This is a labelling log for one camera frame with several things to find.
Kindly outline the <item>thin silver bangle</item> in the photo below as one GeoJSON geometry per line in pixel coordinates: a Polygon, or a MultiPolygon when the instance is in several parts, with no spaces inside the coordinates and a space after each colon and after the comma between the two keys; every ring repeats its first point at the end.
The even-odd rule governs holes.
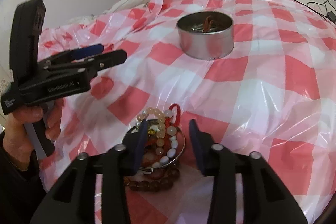
{"type": "Polygon", "coordinates": [[[186,148],[186,137],[172,122],[165,127],[159,119],[148,119],[147,139],[136,167],[140,172],[152,174],[156,170],[173,166],[186,148]]]}

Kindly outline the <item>red white checkered plastic sheet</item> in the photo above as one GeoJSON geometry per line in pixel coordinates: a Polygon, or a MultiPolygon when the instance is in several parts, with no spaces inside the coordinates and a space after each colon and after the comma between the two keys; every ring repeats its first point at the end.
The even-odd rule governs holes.
{"type": "Polygon", "coordinates": [[[150,0],[90,23],[43,31],[39,58],[102,44],[127,53],[89,92],[68,97],[55,153],[41,162],[52,187],[81,152],[120,143],[147,107],[181,107],[231,151],[259,151],[309,222],[335,192],[335,25],[292,0],[150,0]],[[234,20],[234,50],[204,61],[183,53],[179,18],[219,11],[234,20]]]}

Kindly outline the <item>round silver metal tin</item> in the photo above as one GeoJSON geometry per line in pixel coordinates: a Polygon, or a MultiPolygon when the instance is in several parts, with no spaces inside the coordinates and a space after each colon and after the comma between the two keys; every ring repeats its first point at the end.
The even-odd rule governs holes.
{"type": "Polygon", "coordinates": [[[229,55],[234,49],[233,28],[233,19],[217,11],[195,12],[177,21],[181,49],[200,60],[229,55]]]}

